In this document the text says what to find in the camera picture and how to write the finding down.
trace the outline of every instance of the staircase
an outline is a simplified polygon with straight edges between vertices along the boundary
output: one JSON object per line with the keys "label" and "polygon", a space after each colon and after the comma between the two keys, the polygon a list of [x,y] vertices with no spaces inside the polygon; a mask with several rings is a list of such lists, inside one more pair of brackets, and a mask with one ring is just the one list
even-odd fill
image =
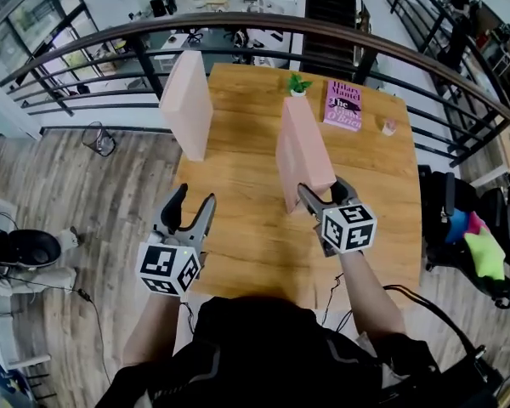
{"label": "staircase", "polygon": [[[355,28],[355,0],[306,0],[306,18],[330,21]],[[304,37],[304,55],[324,54],[326,58],[353,64],[354,47],[345,41],[310,35]],[[317,64],[303,64],[303,71],[334,77],[341,80],[351,80],[348,72],[336,68],[327,68]]]}

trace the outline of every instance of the book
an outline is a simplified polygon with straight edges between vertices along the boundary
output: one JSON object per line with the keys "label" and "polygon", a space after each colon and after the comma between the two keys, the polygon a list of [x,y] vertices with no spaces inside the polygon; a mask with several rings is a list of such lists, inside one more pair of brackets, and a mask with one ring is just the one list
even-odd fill
{"label": "book", "polygon": [[326,90],[323,122],[358,132],[360,130],[360,89],[330,80]]}

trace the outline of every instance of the sleeve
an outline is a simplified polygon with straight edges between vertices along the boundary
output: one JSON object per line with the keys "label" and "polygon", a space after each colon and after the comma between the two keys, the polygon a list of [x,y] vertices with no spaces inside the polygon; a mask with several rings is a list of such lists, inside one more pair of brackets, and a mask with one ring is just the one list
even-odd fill
{"label": "sleeve", "polygon": [[428,345],[422,341],[412,340],[405,334],[390,334],[373,345],[377,358],[401,377],[439,369]]}
{"label": "sleeve", "polygon": [[153,363],[143,363],[122,368],[96,407],[136,406],[147,391],[147,384],[150,377],[154,376],[155,367]]}

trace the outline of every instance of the green cloth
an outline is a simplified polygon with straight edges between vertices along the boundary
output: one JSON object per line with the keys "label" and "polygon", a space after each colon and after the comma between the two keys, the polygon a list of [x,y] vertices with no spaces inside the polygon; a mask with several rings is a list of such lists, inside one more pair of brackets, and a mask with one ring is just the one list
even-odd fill
{"label": "green cloth", "polygon": [[470,253],[473,256],[476,274],[479,277],[489,276],[493,280],[504,280],[505,253],[495,237],[484,227],[479,234],[465,233]]}

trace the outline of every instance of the wooden table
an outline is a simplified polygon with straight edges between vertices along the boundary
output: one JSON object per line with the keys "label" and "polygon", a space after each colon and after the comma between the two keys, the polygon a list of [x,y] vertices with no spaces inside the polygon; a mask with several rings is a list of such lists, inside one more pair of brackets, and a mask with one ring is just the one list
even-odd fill
{"label": "wooden table", "polygon": [[[497,124],[502,118],[497,117]],[[476,178],[470,184],[474,187],[480,187],[488,184],[494,179],[498,179],[505,173],[510,173],[510,127],[505,128],[501,134],[494,138],[484,148],[485,152],[490,153],[492,161],[491,167],[479,178]]]}
{"label": "wooden table", "polygon": [[[209,252],[195,291],[233,298],[265,294],[324,309],[337,258],[324,258],[315,220],[287,215],[275,164],[283,99],[290,71],[216,64],[209,77],[214,114],[204,162],[181,158],[175,184],[188,183],[184,224],[213,192],[217,211],[205,242]],[[313,81],[308,99],[322,120],[327,78]],[[358,133],[320,124],[335,173],[348,180],[378,216],[373,248],[365,255],[384,284],[417,289],[421,268],[421,206],[411,127],[402,99],[362,89]],[[381,134],[377,120],[392,117],[397,130]],[[398,303],[405,303],[400,295]],[[331,307],[349,305],[345,288]]]}
{"label": "wooden table", "polygon": [[206,6],[215,12],[219,8],[228,8],[229,0],[206,0]]}

